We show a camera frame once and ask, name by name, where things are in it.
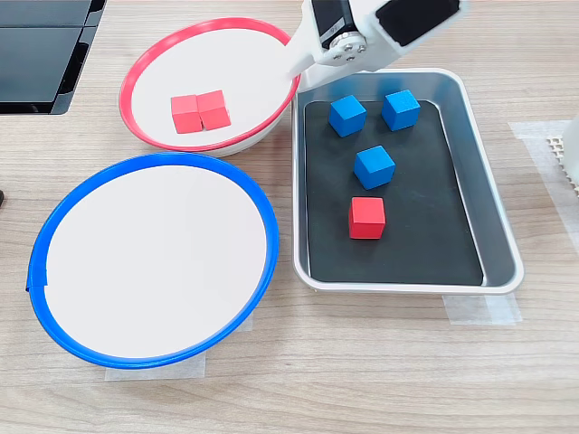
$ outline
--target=aluminum tray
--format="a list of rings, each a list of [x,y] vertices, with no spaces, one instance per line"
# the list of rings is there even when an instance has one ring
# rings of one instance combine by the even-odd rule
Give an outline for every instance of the aluminum tray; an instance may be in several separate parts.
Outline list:
[[[421,102],[421,117],[414,131],[409,128],[393,133],[376,120],[379,114],[376,107],[384,95],[404,89],[409,89]],[[333,131],[320,120],[330,102],[347,95],[355,95],[366,105],[368,120],[365,129],[357,133],[358,137],[339,139],[335,133],[330,134]],[[466,90],[456,75],[436,69],[358,73],[299,93],[293,103],[292,129],[293,263],[298,276],[307,285],[330,292],[456,295],[507,294],[520,285],[524,276],[522,260],[498,196]],[[438,150],[433,142],[428,145],[437,140],[437,135]],[[368,140],[384,143],[369,144]],[[351,160],[353,167],[356,152],[375,145],[384,145],[389,152],[398,153],[398,159],[394,158],[398,172],[394,175],[395,182],[366,192],[354,185],[349,163],[345,165],[344,161]],[[312,147],[308,153],[308,146],[327,148]],[[420,160],[424,152],[432,150],[432,159]],[[307,161],[309,176],[312,176],[309,185]],[[432,189],[430,178],[421,175],[420,167],[444,165],[445,161],[448,167],[435,166],[430,176],[439,174],[439,181],[449,185],[442,185],[440,200],[433,201],[432,193],[436,190]],[[318,169],[326,174],[314,178]],[[405,199],[410,193],[414,194],[411,201]],[[309,194],[313,203],[310,207]],[[392,215],[392,219],[388,220],[380,241],[352,241],[347,237],[347,204],[352,195],[384,197],[386,213]],[[319,201],[324,204],[322,210]],[[432,210],[435,211],[433,215],[442,217],[442,222],[445,216],[449,222],[456,220],[440,230],[444,237],[448,235],[442,238],[447,242],[440,243],[441,235],[438,234],[438,239],[436,236],[439,231],[425,220]],[[460,227],[460,218],[464,228]],[[441,245],[448,249],[448,256]],[[465,257],[471,250],[476,262],[472,272],[461,274],[472,264],[462,260],[460,249],[466,249]]]

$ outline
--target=wooden tabletop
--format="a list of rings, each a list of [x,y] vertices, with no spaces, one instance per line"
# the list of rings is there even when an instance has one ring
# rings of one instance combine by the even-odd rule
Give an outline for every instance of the wooden tabletop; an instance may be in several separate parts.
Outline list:
[[[204,378],[104,382],[104,368],[43,331],[24,291],[43,222],[90,175],[156,151],[120,119],[124,75],[163,36],[227,15],[292,33],[300,10],[296,1],[110,0],[70,112],[0,118],[0,432],[579,432],[579,257],[508,126],[579,112],[574,2],[474,2],[394,65],[464,80],[527,270],[523,322],[451,325],[441,297],[321,295],[301,284],[290,257],[286,113],[261,143],[227,158],[270,197],[280,261],[253,330],[210,349]]]

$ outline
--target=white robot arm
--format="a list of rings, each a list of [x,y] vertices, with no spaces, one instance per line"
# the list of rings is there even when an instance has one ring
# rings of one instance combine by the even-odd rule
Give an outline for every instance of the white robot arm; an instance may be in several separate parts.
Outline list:
[[[304,0],[286,46],[299,91],[358,71],[377,71],[465,14],[464,0]]]

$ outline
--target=white bowl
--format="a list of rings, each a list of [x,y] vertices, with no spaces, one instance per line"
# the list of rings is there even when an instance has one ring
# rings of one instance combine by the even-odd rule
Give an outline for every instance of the white bowl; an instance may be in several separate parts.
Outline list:
[[[289,36],[250,18],[195,24],[149,48],[119,95],[120,114],[141,140],[163,149],[228,156],[264,138],[295,95],[299,78],[278,67]],[[170,100],[222,90],[229,127],[177,134]]]

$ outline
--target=white object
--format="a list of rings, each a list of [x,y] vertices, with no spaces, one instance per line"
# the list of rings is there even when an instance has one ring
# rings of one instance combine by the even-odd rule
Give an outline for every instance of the white object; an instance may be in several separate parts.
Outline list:
[[[563,133],[563,167],[571,181],[579,185],[579,115],[569,124]]]
[[[378,71],[451,25],[468,9],[468,2],[461,1],[458,13],[415,41],[402,46],[384,30],[375,16],[380,7],[391,1],[393,0],[350,0],[358,33],[348,35],[347,41],[342,40],[337,46],[326,50],[319,41],[311,0],[304,0],[301,6],[302,21],[287,45],[284,66],[289,78],[301,73],[299,92],[314,89],[355,72]],[[347,43],[354,45],[354,50],[345,52]],[[357,48],[360,45],[364,45],[365,49],[358,53]]]
[[[249,18],[223,18],[173,33],[129,71],[119,105],[128,128],[168,150],[228,156],[264,138],[298,87],[271,60],[289,40],[280,29]],[[177,134],[170,100],[222,90],[229,127]]]
[[[206,156],[140,156],[94,175],[51,214],[27,287],[49,335],[131,369],[199,354],[255,308],[275,267],[265,193]]]

